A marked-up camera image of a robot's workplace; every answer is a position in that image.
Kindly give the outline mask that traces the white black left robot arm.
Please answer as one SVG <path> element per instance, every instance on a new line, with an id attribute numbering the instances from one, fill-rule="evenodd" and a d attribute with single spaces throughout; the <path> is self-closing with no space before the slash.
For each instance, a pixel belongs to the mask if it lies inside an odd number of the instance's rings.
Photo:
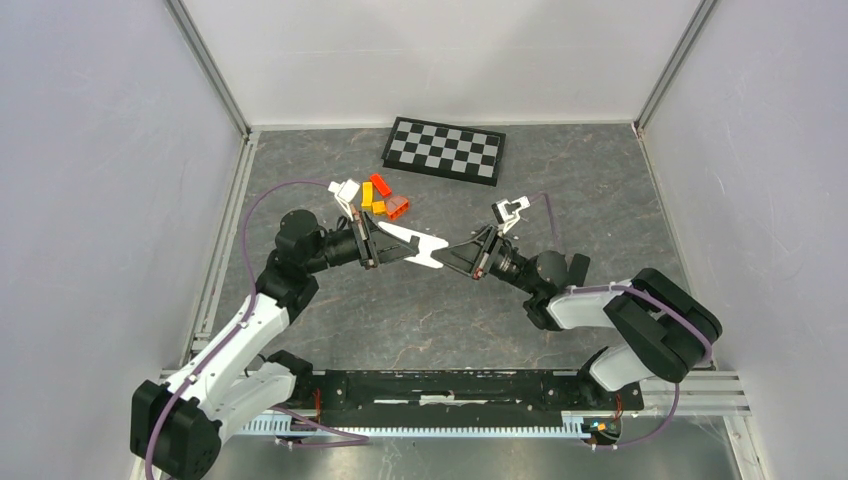
<path id="1" fill-rule="evenodd" d="M 275 247 L 226 327 L 166 381 L 143 382 L 131 403 L 130 449 L 145 476 L 201 479 L 223 445 L 273 406 L 306 405 L 313 379 L 284 360 L 268 360 L 249 378 L 243 371 L 306 309 L 316 273 L 357 262 L 366 269 L 418 255 L 420 232 L 349 211 L 348 225 L 327 230 L 316 216 L 293 210 L 280 221 Z"/>

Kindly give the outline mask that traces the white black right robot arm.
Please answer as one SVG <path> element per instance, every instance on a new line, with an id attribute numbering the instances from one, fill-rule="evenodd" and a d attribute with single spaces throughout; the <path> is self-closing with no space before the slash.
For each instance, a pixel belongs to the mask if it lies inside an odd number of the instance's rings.
<path id="1" fill-rule="evenodd" d="M 487 275 L 528 294 L 531 323 L 545 331 L 613 329 L 622 344 L 605 347 L 582 367 L 580 400 L 602 408 L 623 387 L 649 377 L 673 384 L 713 356 L 723 333 L 718 318 L 669 277 L 644 268 L 630 279 L 588 286 L 590 260 L 547 250 L 525 257 L 493 226 L 432 258 L 475 280 Z"/>

